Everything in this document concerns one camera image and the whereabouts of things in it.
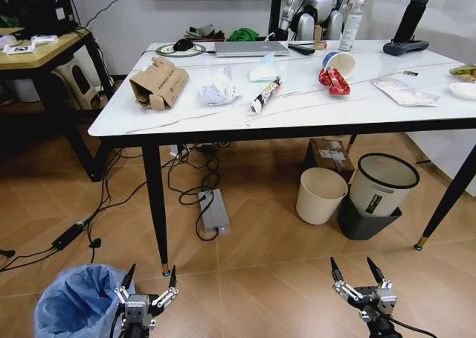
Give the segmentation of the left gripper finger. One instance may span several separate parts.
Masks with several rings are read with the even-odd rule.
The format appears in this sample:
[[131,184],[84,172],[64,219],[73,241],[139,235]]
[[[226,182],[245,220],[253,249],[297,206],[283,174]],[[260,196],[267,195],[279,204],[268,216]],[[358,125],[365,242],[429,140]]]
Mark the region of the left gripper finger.
[[150,307],[165,309],[172,303],[178,294],[179,289],[177,288],[176,266],[173,266],[173,269],[170,273],[170,280],[167,290],[158,295],[157,298],[151,299]]
[[133,275],[135,273],[136,264],[133,264],[127,274],[123,277],[123,280],[119,287],[116,287],[114,292],[119,299],[120,304],[125,304],[129,298],[128,289],[132,283]]

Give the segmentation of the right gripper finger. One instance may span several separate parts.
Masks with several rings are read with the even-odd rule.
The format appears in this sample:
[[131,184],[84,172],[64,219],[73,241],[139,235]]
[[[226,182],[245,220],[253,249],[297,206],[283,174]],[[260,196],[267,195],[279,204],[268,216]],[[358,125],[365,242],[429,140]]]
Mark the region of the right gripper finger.
[[393,282],[385,278],[381,269],[373,262],[370,257],[367,257],[367,263],[374,279],[376,280],[375,289],[390,290],[393,287]]
[[333,257],[330,258],[330,265],[331,275],[334,280],[332,286],[333,290],[346,302],[349,300],[352,302],[359,302],[362,300],[362,294],[343,279],[341,271]]

